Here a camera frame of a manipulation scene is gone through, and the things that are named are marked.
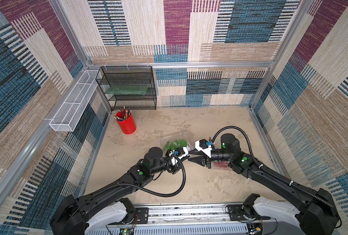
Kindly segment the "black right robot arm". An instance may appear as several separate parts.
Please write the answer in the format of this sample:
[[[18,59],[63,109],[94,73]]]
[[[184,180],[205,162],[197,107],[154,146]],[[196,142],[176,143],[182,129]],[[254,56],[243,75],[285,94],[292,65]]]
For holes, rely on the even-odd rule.
[[[213,162],[227,162],[237,174],[272,190],[285,199],[269,201],[252,193],[241,209],[248,219],[262,215],[289,223],[307,235],[331,235],[342,226],[342,220],[330,192],[313,190],[286,178],[258,161],[240,148],[240,141],[233,134],[221,136],[221,148],[215,148],[205,139],[195,142],[189,151],[191,162],[207,168]]]

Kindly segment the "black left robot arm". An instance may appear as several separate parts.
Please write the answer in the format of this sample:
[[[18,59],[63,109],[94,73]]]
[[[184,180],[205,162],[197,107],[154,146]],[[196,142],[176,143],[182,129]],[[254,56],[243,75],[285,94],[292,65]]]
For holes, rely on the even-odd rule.
[[[173,197],[179,194],[186,183],[186,171],[183,162],[190,155],[186,148],[178,148],[169,157],[163,155],[162,149],[152,147],[118,180],[109,185],[84,196],[74,198],[73,195],[65,197],[49,224],[55,235],[83,235],[86,229],[91,227],[90,220],[98,212],[137,190],[158,197]],[[158,193],[146,189],[155,174],[168,171],[172,174],[182,170],[182,183],[179,189],[173,193]]]

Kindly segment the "clear box green grapes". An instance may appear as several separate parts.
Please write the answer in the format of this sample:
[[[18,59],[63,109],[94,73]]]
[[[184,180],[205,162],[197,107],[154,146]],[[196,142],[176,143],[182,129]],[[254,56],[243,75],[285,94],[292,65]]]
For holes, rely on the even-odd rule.
[[[160,145],[164,152],[168,150],[174,151],[179,147],[186,147],[187,150],[193,149],[188,132],[186,131],[176,132],[161,138]]]

